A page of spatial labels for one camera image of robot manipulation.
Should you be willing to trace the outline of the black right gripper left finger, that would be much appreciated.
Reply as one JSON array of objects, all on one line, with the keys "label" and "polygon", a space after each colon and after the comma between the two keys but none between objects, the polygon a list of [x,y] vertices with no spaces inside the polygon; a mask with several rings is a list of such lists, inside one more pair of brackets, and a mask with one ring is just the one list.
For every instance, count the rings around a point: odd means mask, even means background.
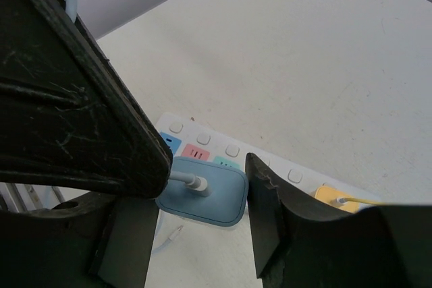
[{"label": "black right gripper left finger", "polygon": [[51,210],[1,211],[2,287],[144,287],[154,200],[89,192]]}]

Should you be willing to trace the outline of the blue charger plug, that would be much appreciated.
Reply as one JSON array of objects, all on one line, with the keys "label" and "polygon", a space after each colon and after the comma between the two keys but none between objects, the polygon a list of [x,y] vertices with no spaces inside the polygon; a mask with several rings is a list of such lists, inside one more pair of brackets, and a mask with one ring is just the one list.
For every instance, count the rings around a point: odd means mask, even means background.
[{"label": "blue charger plug", "polygon": [[232,227],[244,215],[247,195],[248,179],[241,170],[177,156],[156,203],[169,214]]}]

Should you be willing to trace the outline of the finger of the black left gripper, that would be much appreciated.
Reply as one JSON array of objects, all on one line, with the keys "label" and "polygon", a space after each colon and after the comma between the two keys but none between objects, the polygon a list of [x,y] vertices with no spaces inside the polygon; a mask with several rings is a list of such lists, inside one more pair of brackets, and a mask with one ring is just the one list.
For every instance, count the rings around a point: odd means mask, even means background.
[{"label": "finger of the black left gripper", "polygon": [[1,0],[1,180],[153,199],[172,153],[64,0]]}]

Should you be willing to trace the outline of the yellow charger plug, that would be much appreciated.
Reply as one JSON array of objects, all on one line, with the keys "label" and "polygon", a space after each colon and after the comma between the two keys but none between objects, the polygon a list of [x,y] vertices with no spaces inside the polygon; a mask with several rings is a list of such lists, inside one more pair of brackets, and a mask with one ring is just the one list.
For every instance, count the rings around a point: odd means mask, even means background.
[{"label": "yellow charger plug", "polygon": [[319,186],[313,192],[312,197],[320,202],[349,213],[355,213],[360,210],[359,202],[340,202],[342,198],[351,198],[351,196],[333,187],[329,187],[328,185]]}]

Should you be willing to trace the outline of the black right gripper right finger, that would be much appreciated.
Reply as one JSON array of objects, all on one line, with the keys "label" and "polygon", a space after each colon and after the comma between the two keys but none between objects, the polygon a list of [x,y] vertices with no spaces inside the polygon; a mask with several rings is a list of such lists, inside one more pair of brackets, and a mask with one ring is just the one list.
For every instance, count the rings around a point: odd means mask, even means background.
[{"label": "black right gripper right finger", "polygon": [[431,207],[386,204],[354,214],[245,161],[257,277],[264,287],[430,287]]}]

